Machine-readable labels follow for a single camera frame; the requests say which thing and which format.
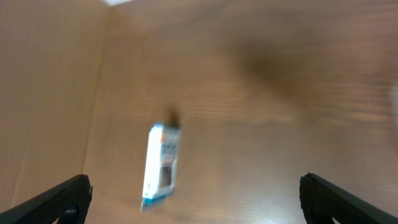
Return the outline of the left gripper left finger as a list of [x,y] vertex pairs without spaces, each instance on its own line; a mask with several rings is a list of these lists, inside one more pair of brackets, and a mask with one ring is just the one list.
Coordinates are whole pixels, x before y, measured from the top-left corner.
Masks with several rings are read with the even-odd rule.
[[1,224],[84,224],[93,195],[79,174],[1,213]]

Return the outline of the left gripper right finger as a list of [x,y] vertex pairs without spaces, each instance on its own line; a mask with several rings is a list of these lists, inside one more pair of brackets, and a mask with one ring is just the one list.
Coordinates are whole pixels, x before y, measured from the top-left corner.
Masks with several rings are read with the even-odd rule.
[[397,217],[314,173],[300,178],[299,196],[308,224],[397,224]]

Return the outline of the blue white product box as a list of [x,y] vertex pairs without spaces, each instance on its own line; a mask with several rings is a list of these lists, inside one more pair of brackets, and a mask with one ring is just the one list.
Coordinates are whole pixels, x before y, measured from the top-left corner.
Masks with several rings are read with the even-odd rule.
[[141,210],[162,203],[174,194],[179,156],[180,129],[155,123],[147,144]]

